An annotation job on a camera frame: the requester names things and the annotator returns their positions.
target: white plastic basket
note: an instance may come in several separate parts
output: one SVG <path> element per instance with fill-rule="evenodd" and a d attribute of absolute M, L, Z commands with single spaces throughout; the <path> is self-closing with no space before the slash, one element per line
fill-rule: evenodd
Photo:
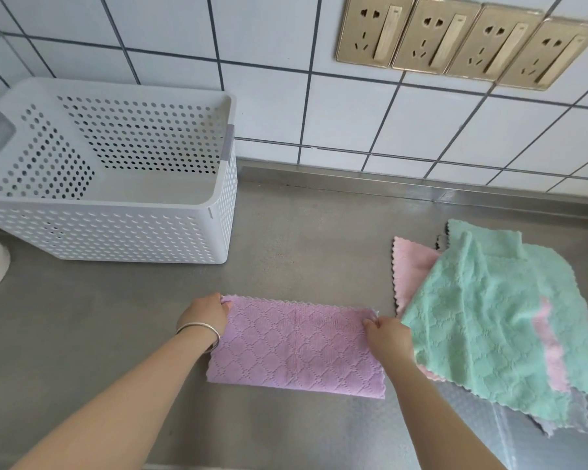
<path fill-rule="evenodd" d="M 235 98 L 27 79 L 0 99 L 0 228 L 60 259 L 223 263 Z"/>

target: wall socket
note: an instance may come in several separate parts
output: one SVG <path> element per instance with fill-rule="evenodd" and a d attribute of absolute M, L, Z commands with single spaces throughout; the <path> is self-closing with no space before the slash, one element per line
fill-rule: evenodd
<path fill-rule="evenodd" d="M 486 5 L 459 48 L 447 74 L 497 80 L 540 25 L 544 12 Z"/>
<path fill-rule="evenodd" d="M 463 0 L 418 0 L 394 69 L 442 74 L 481 10 Z"/>
<path fill-rule="evenodd" d="M 414 0 L 348 0 L 335 58 L 387 68 Z"/>
<path fill-rule="evenodd" d="M 547 18 L 499 84 L 544 91 L 588 46 L 588 22 Z"/>

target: white tiled wall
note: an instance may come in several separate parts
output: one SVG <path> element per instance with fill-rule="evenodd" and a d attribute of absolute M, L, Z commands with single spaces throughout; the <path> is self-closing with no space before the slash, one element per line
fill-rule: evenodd
<path fill-rule="evenodd" d="M 223 88 L 240 157 L 588 196 L 588 49 L 544 93 L 354 66 L 344 2 L 0 0 L 0 96 L 31 75 Z"/>

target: purple cloth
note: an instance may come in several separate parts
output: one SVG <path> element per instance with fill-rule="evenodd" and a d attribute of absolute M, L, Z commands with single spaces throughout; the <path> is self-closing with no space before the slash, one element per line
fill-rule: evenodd
<path fill-rule="evenodd" d="M 236 295 L 222 301 L 233 308 L 207 381 L 385 397 L 362 324 L 373 310 Z"/>

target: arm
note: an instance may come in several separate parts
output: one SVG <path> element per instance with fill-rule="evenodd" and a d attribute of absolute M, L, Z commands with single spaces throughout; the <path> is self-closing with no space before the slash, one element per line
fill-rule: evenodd
<path fill-rule="evenodd" d="M 423 470 L 504 470 L 416 367 L 411 331 L 398 318 L 364 320 L 372 354 L 396 389 Z"/>
<path fill-rule="evenodd" d="M 199 321 L 222 335 L 229 308 L 219 293 L 194 300 L 178 326 Z M 47 435 L 13 470 L 140 469 L 180 387 L 214 338 L 204 326 L 185 328 Z"/>

